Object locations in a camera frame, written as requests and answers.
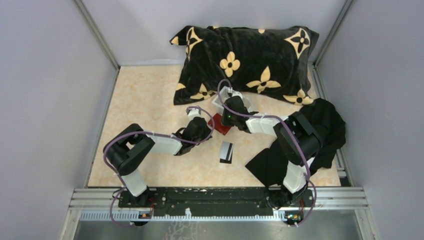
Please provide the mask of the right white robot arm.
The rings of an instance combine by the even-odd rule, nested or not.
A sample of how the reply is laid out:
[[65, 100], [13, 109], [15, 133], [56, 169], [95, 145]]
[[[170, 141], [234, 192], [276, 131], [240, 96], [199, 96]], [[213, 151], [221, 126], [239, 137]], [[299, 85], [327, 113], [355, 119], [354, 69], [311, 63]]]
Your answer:
[[241, 95], [233, 94], [227, 99], [218, 96], [217, 99], [224, 108], [222, 125], [237, 127], [249, 134], [276, 137], [279, 148], [288, 161], [286, 174], [281, 181], [285, 188], [281, 199], [287, 206], [295, 206], [301, 200], [301, 192], [308, 187], [310, 167], [324, 145], [319, 129], [299, 111], [286, 117], [278, 117], [249, 112]]

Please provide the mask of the white plastic card box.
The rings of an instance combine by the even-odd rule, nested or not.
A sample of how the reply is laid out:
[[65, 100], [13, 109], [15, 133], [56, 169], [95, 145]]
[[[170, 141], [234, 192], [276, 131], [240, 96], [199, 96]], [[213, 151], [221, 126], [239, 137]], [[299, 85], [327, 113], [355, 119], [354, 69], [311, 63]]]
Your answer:
[[[216, 111], [223, 115], [224, 112], [224, 102], [228, 99], [227, 92], [228, 90], [233, 89], [232, 87], [223, 86], [219, 93], [214, 97], [214, 99], [211, 101], [211, 103], [214, 105]], [[245, 95], [243, 95], [243, 103], [244, 106], [247, 108], [248, 112], [253, 112], [255, 110], [255, 106], [253, 105], [252, 101]]]

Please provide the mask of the black glossy credit card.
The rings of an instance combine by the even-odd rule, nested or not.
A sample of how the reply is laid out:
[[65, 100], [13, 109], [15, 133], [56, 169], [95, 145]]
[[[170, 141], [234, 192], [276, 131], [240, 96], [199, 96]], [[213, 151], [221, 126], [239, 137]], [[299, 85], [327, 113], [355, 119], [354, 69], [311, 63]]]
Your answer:
[[222, 164], [231, 164], [233, 159], [232, 151], [222, 151], [219, 156], [219, 162]]

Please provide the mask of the silver card with black stripe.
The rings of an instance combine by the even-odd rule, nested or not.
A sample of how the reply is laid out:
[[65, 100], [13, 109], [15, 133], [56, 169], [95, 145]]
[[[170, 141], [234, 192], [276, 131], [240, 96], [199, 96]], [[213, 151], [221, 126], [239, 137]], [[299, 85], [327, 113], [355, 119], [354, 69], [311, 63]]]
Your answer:
[[223, 141], [220, 149], [221, 152], [232, 151], [233, 152], [234, 144], [231, 142]]

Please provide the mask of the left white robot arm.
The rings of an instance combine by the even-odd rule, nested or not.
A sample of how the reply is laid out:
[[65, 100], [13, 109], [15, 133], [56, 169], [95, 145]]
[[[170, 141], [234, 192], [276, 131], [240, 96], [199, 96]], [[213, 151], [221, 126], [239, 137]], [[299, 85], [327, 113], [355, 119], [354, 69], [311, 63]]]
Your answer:
[[133, 123], [104, 146], [103, 157], [131, 193], [131, 202], [144, 207], [149, 203], [150, 193], [138, 167], [146, 156], [150, 153], [172, 156], [187, 154], [195, 146], [209, 140], [212, 133], [213, 129], [201, 116], [195, 116], [186, 127], [170, 135], [147, 132]]

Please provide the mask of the red card holder wallet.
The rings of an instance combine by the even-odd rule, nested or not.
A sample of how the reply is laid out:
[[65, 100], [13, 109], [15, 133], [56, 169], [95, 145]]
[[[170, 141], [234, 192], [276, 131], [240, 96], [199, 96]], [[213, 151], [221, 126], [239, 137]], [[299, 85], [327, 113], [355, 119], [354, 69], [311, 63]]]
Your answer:
[[225, 126], [222, 124], [221, 122], [222, 120], [222, 115], [219, 113], [215, 113], [212, 117], [212, 119], [210, 119], [207, 124], [210, 127], [213, 127], [213, 129], [217, 132], [219, 132], [220, 134], [222, 134], [223, 136], [225, 136], [230, 129], [232, 128], [231, 126]]

